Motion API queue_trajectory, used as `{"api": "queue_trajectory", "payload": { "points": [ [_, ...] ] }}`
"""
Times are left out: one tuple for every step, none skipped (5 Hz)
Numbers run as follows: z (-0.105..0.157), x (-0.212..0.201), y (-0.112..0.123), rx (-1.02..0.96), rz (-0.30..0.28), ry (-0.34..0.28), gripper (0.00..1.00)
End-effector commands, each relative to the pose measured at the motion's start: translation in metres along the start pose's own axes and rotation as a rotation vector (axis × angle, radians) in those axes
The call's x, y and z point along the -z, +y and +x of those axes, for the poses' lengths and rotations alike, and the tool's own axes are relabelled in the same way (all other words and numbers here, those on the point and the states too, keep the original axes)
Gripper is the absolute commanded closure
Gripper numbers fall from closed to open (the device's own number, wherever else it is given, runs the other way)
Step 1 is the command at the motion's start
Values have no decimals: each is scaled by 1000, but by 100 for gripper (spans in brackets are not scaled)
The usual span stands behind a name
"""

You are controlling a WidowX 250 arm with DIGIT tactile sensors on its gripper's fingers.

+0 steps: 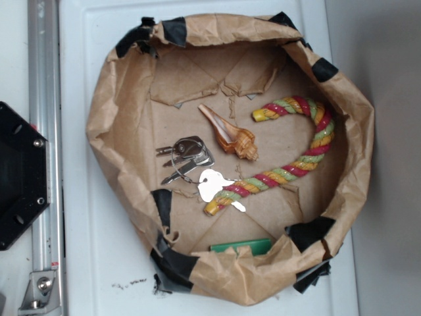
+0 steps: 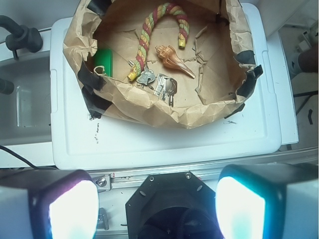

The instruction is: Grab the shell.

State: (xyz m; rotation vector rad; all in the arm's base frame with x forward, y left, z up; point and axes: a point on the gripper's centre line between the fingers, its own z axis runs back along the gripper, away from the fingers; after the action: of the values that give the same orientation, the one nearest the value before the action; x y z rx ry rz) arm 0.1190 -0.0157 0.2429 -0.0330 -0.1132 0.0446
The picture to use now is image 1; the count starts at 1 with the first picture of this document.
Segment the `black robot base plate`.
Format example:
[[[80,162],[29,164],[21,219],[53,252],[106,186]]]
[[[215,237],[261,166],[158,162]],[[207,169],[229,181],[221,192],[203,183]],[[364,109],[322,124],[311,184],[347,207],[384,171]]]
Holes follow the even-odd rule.
[[[1,102],[1,250],[8,250],[49,205],[48,141]]]

